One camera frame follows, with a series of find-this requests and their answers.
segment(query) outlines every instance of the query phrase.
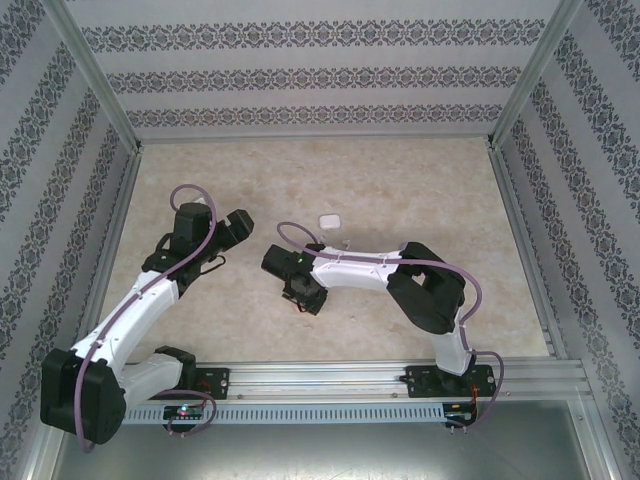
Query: marble-pattern floor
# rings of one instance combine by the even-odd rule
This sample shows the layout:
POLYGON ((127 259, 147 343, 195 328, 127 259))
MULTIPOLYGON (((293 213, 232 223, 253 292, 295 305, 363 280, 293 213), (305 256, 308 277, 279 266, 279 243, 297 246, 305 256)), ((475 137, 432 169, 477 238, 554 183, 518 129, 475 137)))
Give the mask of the marble-pattern floor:
MULTIPOLYGON (((476 276, 485 299, 467 323, 473 347, 548 355, 481 138, 147 146, 103 318, 172 229, 168 198, 181 183, 206 188, 221 216, 247 210, 255 230, 160 318, 131 361, 165 344, 216 362, 433 358, 424 332, 387 294, 333 289, 316 317, 281 298, 283 283, 260 269, 272 243, 286 246, 276 224, 299 222, 319 235, 326 213, 342 217, 342 228, 325 235, 332 246, 348 240, 353 251, 383 252, 422 242, 476 276)), ((466 296, 470 307, 472 287, 466 296)))

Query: cable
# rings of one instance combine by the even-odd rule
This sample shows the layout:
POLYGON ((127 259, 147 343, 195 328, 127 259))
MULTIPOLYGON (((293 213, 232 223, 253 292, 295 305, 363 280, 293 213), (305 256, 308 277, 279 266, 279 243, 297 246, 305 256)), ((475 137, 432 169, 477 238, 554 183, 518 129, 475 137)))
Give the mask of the cable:
MULTIPOLYGON (((218 223, 218 217, 217 217, 217 213, 216 213, 216 206, 213 203, 213 199, 211 198, 211 195, 209 195, 209 193, 205 189, 203 189, 202 187, 199 187, 198 185, 193 185, 191 183, 185 183, 183 185, 177 186, 176 188, 173 189, 173 191, 171 192, 171 196, 169 197, 169 204, 171 205, 171 208, 174 211, 178 211, 178 208, 176 207, 176 205, 174 203, 175 196, 179 191, 184 190, 186 188, 192 188, 192 189, 197 190, 198 192, 200 192, 203 195, 205 201, 207 202, 207 205, 211 209, 211 225, 210 225, 210 228, 209 228, 209 233, 207 233, 207 236, 205 237, 203 242, 200 244, 200 246, 198 248, 195 249, 195 251, 191 255, 189 255, 185 259, 181 260, 180 262, 176 263, 173 267, 168 269, 166 272, 158 275, 156 278, 154 278, 153 280, 149 281, 149 283, 144 285, 139 290, 138 295, 132 295, 113 314, 113 316, 111 317, 109 322, 107 322, 107 324, 104 326, 104 328, 98 334, 98 337, 95 339, 95 341, 91 345, 91 348, 89 349, 89 352, 87 353, 87 356, 84 358, 84 360, 82 361, 82 364, 80 365, 80 371, 78 372, 78 378, 76 379, 76 386, 75 386, 75 391, 74 391, 74 394, 73 394, 73 417, 74 417, 74 423, 75 423, 75 427, 76 427, 76 436, 78 437, 78 442, 80 443, 80 448, 82 448, 82 451, 85 452, 85 453, 91 452, 93 450, 93 447, 95 446, 95 444, 92 444, 91 446, 89 446, 88 443, 87 443, 86 438, 84 437, 84 428, 82 426, 82 406, 81 406, 81 402, 82 402, 82 385, 84 383, 84 377, 85 377, 85 374, 87 372, 87 369, 89 368, 89 363, 91 363, 91 359, 95 355, 95 353, 98 350, 98 348, 100 348, 100 346, 101 346, 100 342, 102 340, 104 340, 104 338, 107 336, 107 333, 109 333, 109 330, 111 330, 113 325, 118 321, 118 319, 122 316, 122 314, 133 303, 135 303, 136 300, 138 300, 140 298, 140 295, 144 294, 146 291, 148 291, 155 284, 157 284, 161 280, 164 280, 169 275, 171 275, 173 272, 175 272, 179 268, 182 268, 184 265, 186 265, 191 260, 193 260, 195 257, 197 257, 200 254, 200 252, 202 252, 202 250, 207 246, 207 244, 209 243, 209 241, 213 237, 213 232, 214 232, 214 230, 216 228, 216 224, 218 223)), ((194 395, 199 395, 199 393, 201 393, 201 392, 195 392, 194 391, 194 392, 190 392, 190 393, 194 394, 194 395)))
POLYGON ((173 424, 173 421, 177 419, 177 417, 171 417, 169 419, 169 423, 167 423, 167 431, 169 432, 169 436, 171 437, 173 437, 174 435, 179 435, 181 438, 184 438, 184 437, 188 437, 189 435, 194 435, 198 432, 201 432, 202 430, 207 428, 209 425, 211 425, 211 422, 213 422, 213 419, 218 413, 218 405, 216 404, 216 401, 213 399, 213 397, 208 393, 197 392, 195 390, 163 390, 162 392, 158 393, 158 395, 197 395, 198 397, 204 399, 204 401, 202 402, 203 415, 204 415, 204 405, 207 402, 207 400, 211 402, 211 406, 213 407, 213 412, 211 412, 211 416, 204 422, 193 427, 188 432, 176 432, 172 430, 171 425, 173 424))
POLYGON ((482 304, 482 288, 480 287, 480 283, 466 270, 460 268, 460 267, 456 267, 455 265, 449 265, 448 263, 444 263, 444 262, 436 262, 433 260, 413 260, 413 259, 404 259, 404 258, 388 258, 388 259, 382 259, 382 258, 376 258, 376 257, 357 257, 355 255, 332 255, 330 253, 324 253, 322 251, 320 252, 316 252, 315 250, 311 250, 310 248, 307 248, 305 245, 302 245, 301 243, 296 242, 295 240, 290 239, 289 237, 287 237, 284 232, 282 231, 282 227, 295 227, 299 230, 302 230, 303 232, 305 232, 306 234, 308 234, 314 241, 314 243, 317 243, 317 239, 315 237, 315 235, 313 235, 313 233, 311 233, 308 229, 306 229, 305 227, 303 227, 302 225, 299 225, 295 222, 280 222, 277 226, 276 226, 276 230, 278 231, 278 234, 280 235, 280 237, 282 237, 282 239, 287 242, 289 245, 303 251, 306 252, 310 255, 316 256, 316 257, 320 257, 320 258, 326 258, 328 260, 341 260, 341 261, 350 261, 350 262, 364 262, 364 263, 375 263, 375 264, 384 264, 384 265, 424 265, 427 267, 435 267, 435 268, 443 268, 445 270, 449 270, 451 272, 457 273, 458 275, 463 276, 464 278, 466 278, 467 280, 469 280, 469 282, 473 285, 473 287, 476 289, 476 301, 473 304, 473 306, 471 307, 471 309, 462 316, 462 318, 460 319, 460 340, 462 341, 462 346, 463 348, 467 351, 470 352, 472 355, 491 355, 496 357, 496 359, 498 360, 498 364, 500 365, 500 378, 498 379, 497 383, 496 383, 496 390, 493 394, 493 396, 491 397, 491 400, 489 401, 489 405, 487 405, 487 409, 483 412, 483 414, 480 416, 480 418, 478 418, 473 425, 471 425, 470 427, 466 427, 465 425, 459 423, 459 422, 455 422, 452 420, 448 420, 450 423, 453 424, 457 424, 458 426, 464 427, 464 432, 466 433, 466 431, 470 428, 475 428, 476 425, 478 425, 479 423, 481 423, 482 421, 485 420, 485 418, 487 417, 487 414, 493 409, 494 404, 496 403, 496 400, 498 398, 498 394, 500 393, 500 388, 502 388, 502 382, 504 380, 504 361, 502 360, 502 357, 493 351, 490 350, 483 350, 483 351, 477 351, 477 350, 473 350, 471 348, 469 348, 469 343, 467 342, 467 334, 465 331, 465 322, 467 320, 469 320, 469 318, 471 318, 471 316, 476 313, 478 311, 478 309, 480 308, 480 305, 482 304))

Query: small white cube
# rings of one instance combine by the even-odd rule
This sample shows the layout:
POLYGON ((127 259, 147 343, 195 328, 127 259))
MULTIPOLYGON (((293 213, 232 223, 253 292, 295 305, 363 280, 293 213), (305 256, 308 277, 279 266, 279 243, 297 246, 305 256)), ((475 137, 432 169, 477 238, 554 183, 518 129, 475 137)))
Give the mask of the small white cube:
POLYGON ((318 221, 322 230, 336 230, 340 228, 340 215, 332 213, 330 215, 320 215, 318 221))

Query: purple cable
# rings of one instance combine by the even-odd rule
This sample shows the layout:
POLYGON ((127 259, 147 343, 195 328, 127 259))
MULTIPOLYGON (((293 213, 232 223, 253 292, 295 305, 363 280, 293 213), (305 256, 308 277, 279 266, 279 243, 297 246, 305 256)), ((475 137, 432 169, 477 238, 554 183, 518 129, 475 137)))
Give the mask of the purple cable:
MULTIPOLYGON (((73 417, 74 417, 74 422, 75 422, 75 427, 76 427, 76 436, 78 437, 78 442, 80 443, 80 448, 82 448, 82 451, 85 452, 85 453, 91 452, 93 450, 93 447, 95 446, 95 444, 92 444, 91 446, 89 446, 88 443, 87 443, 86 438, 84 437, 84 427, 82 425, 82 406, 81 406, 81 402, 82 402, 82 385, 84 383, 84 376, 85 376, 85 374, 87 372, 87 368, 89 368, 89 363, 91 363, 91 359, 95 355, 95 353, 98 350, 98 348, 100 348, 99 342, 104 340, 104 338, 107 336, 107 333, 109 333, 109 330, 111 330, 113 325, 115 325, 115 323, 122 316, 122 314, 133 303, 135 303, 136 300, 138 300, 140 298, 140 295, 144 294, 146 291, 148 291, 155 284, 157 284, 161 280, 167 278, 173 272, 175 272, 176 270, 178 270, 179 268, 183 267, 184 265, 189 263, 191 260, 193 260, 200 252, 202 252, 202 250, 207 246, 207 244, 211 240, 211 237, 213 237, 213 232, 215 230, 216 224, 218 223, 218 217, 217 217, 217 214, 216 214, 216 206, 213 203, 213 199, 211 198, 211 195, 209 195, 209 193, 207 193, 207 191, 204 190, 202 187, 199 187, 197 185, 193 185, 191 183, 186 183, 186 184, 179 185, 176 188, 174 188, 173 192, 171 192, 171 196, 169 197, 169 203, 171 205, 171 208, 173 208, 173 210, 175 210, 175 211, 178 210, 178 208, 176 207, 176 205, 174 203, 175 196, 180 190, 184 190, 185 188, 192 188, 192 189, 197 190, 198 192, 200 192, 204 196, 204 199, 207 202, 207 205, 211 209, 211 227, 209 228, 209 233, 207 233, 207 236, 204 239, 204 241, 200 244, 200 246, 198 248, 196 248, 196 250, 191 255, 189 255, 184 260, 178 262, 173 267, 171 267, 169 270, 167 270, 166 272, 158 275, 156 278, 154 278, 149 283, 144 285, 140 289, 139 295, 131 296, 131 298, 129 298, 129 300, 127 300, 116 311, 116 313, 111 317, 109 322, 107 322, 107 324, 104 326, 104 328, 98 334, 98 337, 96 338, 96 340, 91 345, 91 348, 89 349, 89 352, 87 353, 87 356, 84 358, 84 360, 82 361, 82 364, 80 365, 80 371, 78 372, 78 378, 76 379, 76 387, 75 387, 75 391, 74 391, 74 394, 73 394, 73 417)), ((199 394, 199 392, 189 392, 189 393, 194 394, 194 395, 195 394, 199 394)))
MULTIPOLYGON (((496 357, 496 359, 498 360, 498 364, 500 365, 500 378, 496 383, 496 391, 494 392, 493 397, 491 397, 491 400, 489 401, 489 405, 487 405, 487 408, 482 414, 482 416, 478 420, 476 420, 473 423, 473 425, 471 425, 470 427, 465 427, 464 431, 466 432, 466 430, 472 427, 474 428, 476 425, 481 423, 487 417, 487 414, 491 411, 491 409, 493 409, 493 406, 496 403, 496 400, 498 398, 498 394, 500 393, 500 388, 502 387, 502 381, 504 380, 504 361, 502 360, 502 357, 496 352, 493 352, 490 350, 477 351, 469 348, 469 343, 467 342, 467 334, 465 332, 464 324, 467 320, 469 320, 469 318, 471 318, 471 316, 474 313, 478 311, 478 308, 480 308, 480 304, 482 303, 482 288, 480 287, 480 283, 473 277, 473 275, 471 275, 469 272, 467 272, 466 270, 460 267, 456 267, 455 265, 449 265, 448 263, 436 262, 433 260, 411 260, 411 259, 404 259, 404 258, 381 259, 381 258, 375 258, 375 257, 356 257, 355 255, 338 256, 338 255, 332 255, 330 253, 323 253, 322 251, 316 252, 315 250, 311 250, 306 246, 302 245, 301 243, 298 243, 295 240, 292 240, 289 237, 287 237, 282 231, 282 227, 287 227, 287 226, 295 227, 299 230, 302 230, 313 239, 314 243, 318 243, 315 235, 313 235, 313 233, 311 233, 302 225, 299 225, 295 222, 280 222, 276 227, 276 229, 278 230, 278 234, 282 237, 282 239, 285 242, 287 242, 289 245, 292 245, 293 247, 303 252, 306 252, 316 257, 326 258, 328 260, 345 260, 350 262, 364 262, 364 263, 375 263, 375 264, 384 264, 384 265, 424 265, 427 267, 444 268, 445 270, 449 270, 459 275, 462 275, 464 278, 469 280, 469 282, 471 282, 471 284, 476 289, 476 302, 473 304, 471 309, 465 315, 463 315, 462 318, 460 319, 460 340, 462 341, 462 346, 464 347, 464 349, 474 355, 492 355, 496 357)), ((449 420, 449 422, 458 424, 458 426, 464 427, 464 425, 462 425, 459 422, 451 421, 451 420, 449 420)))
POLYGON ((218 405, 216 404, 216 401, 213 399, 211 395, 204 392, 196 392, 195 390, 163 390, 162 392, 158 393, 158 395, 196 395, 200 398, 203 398, 205 402, 209 400, 211 402, 211 406, 213 407, 213 412, 211 412, 211 416, 201 424, 193 427, 188 432, 180 432, 180 433, 174 432, 171 429, 171 425, 173 424, 174 420, 178 420, 180 417, 171 417, 169 419, 169 423, 167 423, 167 431, 169 432, 169 436, 171 437, 173 437, 174 435, 179 435, 180 437, 184 438, 184 437, 188 437, 189 435, 193 435, 195 433, 201 432, 202 430, 207 428, 209 425, 211 425, 211 422, 213 422, 213 419, 216 417, 216 414, 218 413, 218 405))

